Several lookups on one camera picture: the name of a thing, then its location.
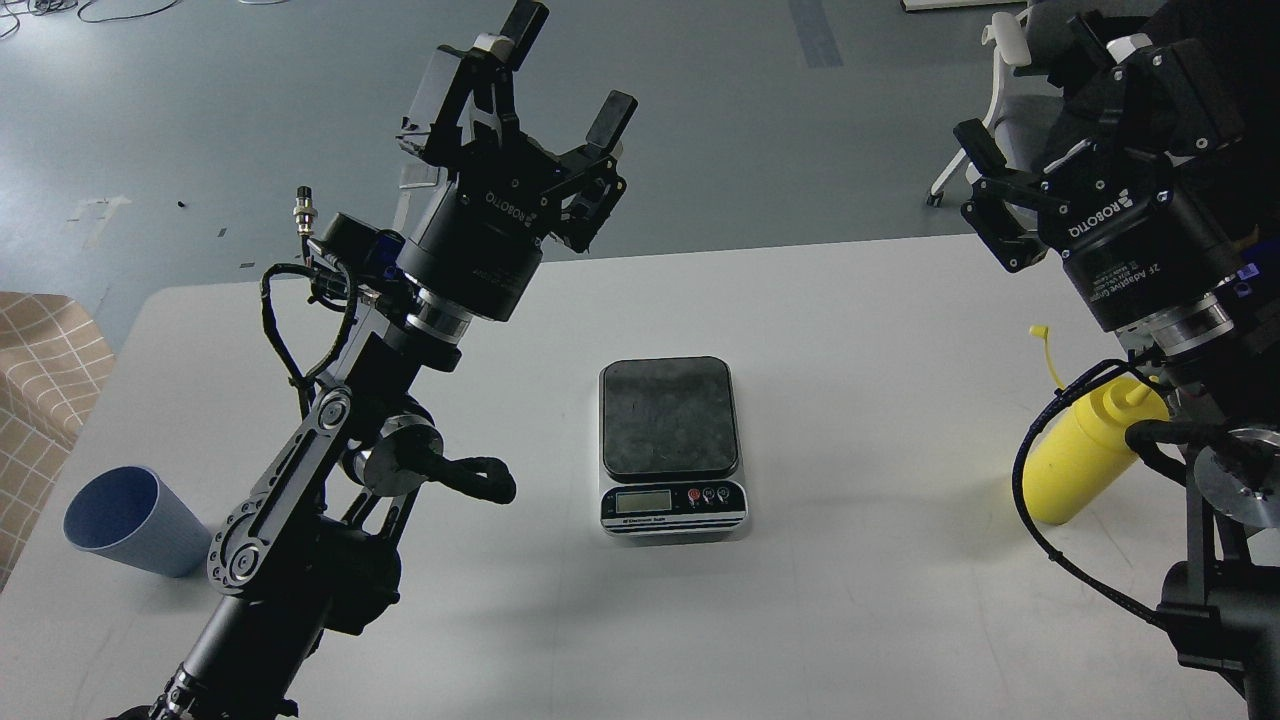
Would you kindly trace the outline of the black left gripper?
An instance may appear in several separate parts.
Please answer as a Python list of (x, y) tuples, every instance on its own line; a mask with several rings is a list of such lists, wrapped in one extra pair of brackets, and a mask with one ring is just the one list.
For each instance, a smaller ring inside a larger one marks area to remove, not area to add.
[(512, 316), (553, 240), (586, 252), (627, 188), (621, 137), (637, 100), (613, 90), (585, 140), (561, 155), (521, 136), (515, 73), (549, 9), (517, 1), (495, 33), (468, 49), (440, 45), (396, 141), (445, 182), (401, 252), (403, 273), (429, 293), (494, 322)]

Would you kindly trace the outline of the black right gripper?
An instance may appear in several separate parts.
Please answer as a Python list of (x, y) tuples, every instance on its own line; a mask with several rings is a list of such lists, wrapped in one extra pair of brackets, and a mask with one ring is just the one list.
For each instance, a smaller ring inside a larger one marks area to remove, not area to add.
[(1199, 41), (1103, 41), (1089, 26), (1102, 15), (1138, 14), (1089, 10), (1069, 24), (1061, 158), (1038, 173), (1011, 168), (979, 119), (954, 137), (978, 173), (963, 218), (997, 264), (1018, 273), (1057, 255), (1098, 325), (1119, 331), (1193, 304), (1242, 265), (1156, 152), (1208, 161), (1236, 150), (1244, 122)]

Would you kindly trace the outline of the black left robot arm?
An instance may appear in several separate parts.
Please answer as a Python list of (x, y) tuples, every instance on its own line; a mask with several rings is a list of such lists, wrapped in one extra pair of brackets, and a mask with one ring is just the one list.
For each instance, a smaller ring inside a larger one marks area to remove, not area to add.
[(323, 633), (358, 635), (398, 602), (398, 543), (422, 486), (515, 500), (499, 459), (445, 457), (410, 387), (422, 368), (457, 368), (471, 320), (511, 318), (544, 241), (586, 252), (626, 191), (616, 149), (632, 96), (611, 92), (562, 154), (521, 129), (515, 76), (548, 14), (517, 1), (494, 35), (433, 55), (428, 110), (397, 136), (443, 174), (416, 231), (340, 214), (317, 234), (298, 188), (301, 263), (266, 269), (259, 292), (301, 423), (212, 536), (205, 568), (221, 600), (207, 625), (155, 702), (124, 717), (296, 716), (287, 692)]

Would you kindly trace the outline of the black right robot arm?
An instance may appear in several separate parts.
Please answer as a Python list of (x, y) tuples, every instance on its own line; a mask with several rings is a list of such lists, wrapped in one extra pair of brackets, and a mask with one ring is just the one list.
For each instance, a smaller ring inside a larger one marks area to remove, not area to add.
[[(1062, 106), (1024, 167), (992, 123), (955, 128), (974, 168), (963, 217), (1006, 272), (1060, 258), (1126, 351), (1032, 423), (1016, 510), (1051, 561), (1275, 719), (1277, 568), (1247, 539), (1277, 525), (1277, 4), (1047, 1), (995, 33)], [(1039, 532), (1091, 500), (1103, 448), (1185, 495), (1187, 559), (1153, 609)]]

